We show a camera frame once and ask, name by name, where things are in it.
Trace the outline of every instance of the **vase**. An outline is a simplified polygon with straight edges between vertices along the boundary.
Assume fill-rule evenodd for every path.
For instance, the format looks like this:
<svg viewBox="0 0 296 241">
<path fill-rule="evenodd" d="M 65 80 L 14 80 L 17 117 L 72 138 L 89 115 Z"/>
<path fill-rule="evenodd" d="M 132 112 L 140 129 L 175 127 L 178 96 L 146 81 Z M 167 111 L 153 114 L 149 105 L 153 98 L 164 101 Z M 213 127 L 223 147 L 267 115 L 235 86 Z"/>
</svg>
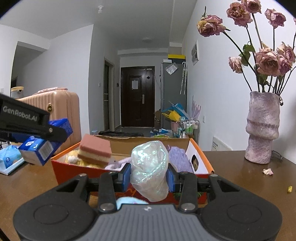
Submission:
<svg viewBox="0 0 296 241">
<path fill-rule="evenodd" d="M 249 107 L 246 131 L 250 136 L 245 158 L 254 163 L 268 164 L 272 141 L 279 137 L 279 96 L 252 91 Z"/>
</svg>

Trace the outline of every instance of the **refrigerator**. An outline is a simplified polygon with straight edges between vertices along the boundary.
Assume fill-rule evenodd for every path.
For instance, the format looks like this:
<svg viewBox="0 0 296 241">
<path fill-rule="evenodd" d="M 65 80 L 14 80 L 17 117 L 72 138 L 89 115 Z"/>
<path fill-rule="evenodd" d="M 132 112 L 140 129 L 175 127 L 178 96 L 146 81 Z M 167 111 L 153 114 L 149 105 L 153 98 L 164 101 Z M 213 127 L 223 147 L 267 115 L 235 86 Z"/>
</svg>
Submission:
<svg viewBox="0 0 296 241">
<path fill-rule="evenodd" d="M 180 103 L 186 111 L 187 108 L 187 86 L 184 95 L 184 85 L 181 90 L 182 76 L 183 76 L 183 64 L 175 64 L 178 69 L 173 73 L 169 74 L 166 68 L 171 65 L 170 63 L 162 63 L 161 66 L 161 112 L 169 108 L 172 104 Z M 161 128 L 171 129 L 170 121 L 161 115 Z"/>
</svg>

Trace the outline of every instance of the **pink sponge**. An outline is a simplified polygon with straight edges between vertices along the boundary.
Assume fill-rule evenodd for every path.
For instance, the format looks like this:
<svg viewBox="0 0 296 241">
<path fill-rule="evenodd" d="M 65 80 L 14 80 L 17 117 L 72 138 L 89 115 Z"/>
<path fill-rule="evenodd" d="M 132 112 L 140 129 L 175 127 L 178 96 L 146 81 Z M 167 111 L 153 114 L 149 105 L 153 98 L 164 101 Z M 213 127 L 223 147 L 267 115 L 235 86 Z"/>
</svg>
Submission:
<svg viewBox="0 0 296 241">
<path fill-rule="evenodd" d="M 92 164 L 107 165 L 112 155 L 110 141 L 85 134 L 78 150 L 78 157 Z"/>
</svg>

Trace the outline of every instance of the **pink rose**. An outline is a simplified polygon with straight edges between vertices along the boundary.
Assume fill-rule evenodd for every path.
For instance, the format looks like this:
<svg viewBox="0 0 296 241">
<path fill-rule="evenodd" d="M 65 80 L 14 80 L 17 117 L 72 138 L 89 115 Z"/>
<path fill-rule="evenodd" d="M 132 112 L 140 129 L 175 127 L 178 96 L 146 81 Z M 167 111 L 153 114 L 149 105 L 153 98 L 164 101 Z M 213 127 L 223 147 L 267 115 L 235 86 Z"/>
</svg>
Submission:
<svg viewBox="0 0 296 241">
<path fill-rule="evenodd" d="M 229 57 L 229 66 L 233 72 L 235 71 L 237 74 L 242 73 L 242 59 L 240 57 Z"/>
<path fill-rule="evenodd" d="M 246 27 L 248 23 L 253 21 L 246 7 L 238 2 L 231 3 L 226 12 L 229 18 L 234 19 L 235 25 Z"/>
<path fill-rule="evenodd" d="M 259 49 L 256 53 L 256 66 L 257 72 L 268 76 L 280 75 L 280 60 L 271 48 Z"/>
<path fill-rule="evenodd" d="M 220 35 L 221 32 L 224 32 L 226 30 L 226 27 L 222 25 L 223 19 L 219 18 L 216 15 L 208 15 L 206 18 L 204 18 L 204 20 L 214 24 L 216 35 Z"/>
<path fill-rule="evenodd" d="M 283 55 L 291 66 L 296 62 L 296 55 L 293 49 L 289 45 L 286 46 L 284 42 L 282 42 L 276 51 L 279 55 Z"/>
<path fill-rule="evenodd" d="M 242 2 L 250 13 L 261 13 L 261 4 L 259 0 L 243 0 Z"/>
<path fill-rule="evenodd" d="M 280 75 L 284 76 L 291 70 L 291 65 L 283 55 L 278 55 L 280 64 Z"/>
<path fill-rule="evenodd" d="M 226 27 L 221 24 L 222 22 L 223 20 L 216 15 L 209 15 L 198 22 L 197 29 L 204 37 L 209 37 L 214 34 L 220 35 L 221 32 L 226 30 Z"/>
<path fill-rule="evenodd" d="M 278 26 L 284 26 L 284 22 L 286 21 L 286 17 L 277 12 L 275 9 L 267 9 L 265 12 L 265 16 L 269 20 L 268 22 L 274 27 L 277 28 Z"/>
</svg>

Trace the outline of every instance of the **metal screw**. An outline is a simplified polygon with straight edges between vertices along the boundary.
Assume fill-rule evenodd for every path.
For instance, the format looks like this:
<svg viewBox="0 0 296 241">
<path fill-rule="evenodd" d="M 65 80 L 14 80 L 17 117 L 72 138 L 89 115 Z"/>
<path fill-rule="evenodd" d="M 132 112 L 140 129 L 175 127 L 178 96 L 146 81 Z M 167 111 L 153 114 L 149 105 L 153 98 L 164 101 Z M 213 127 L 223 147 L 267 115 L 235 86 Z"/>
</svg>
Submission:
<svg viewBox="0 0 296 241">
<path fill-rule="evenodd" d="M 112 203 L 103 203 L 100 205 L 100 209 L 103 211 L 111 211 L 114 208 L 115 208 L 115 206 Z"/>
<path fill-rule="evenodd" d="M 181 209 L 183 209 L 184 211 L 192 211 L 193 209 L 195 209 L 195 205 L 190 202 L 183 203 L 181 205 Z"/>
</svg>

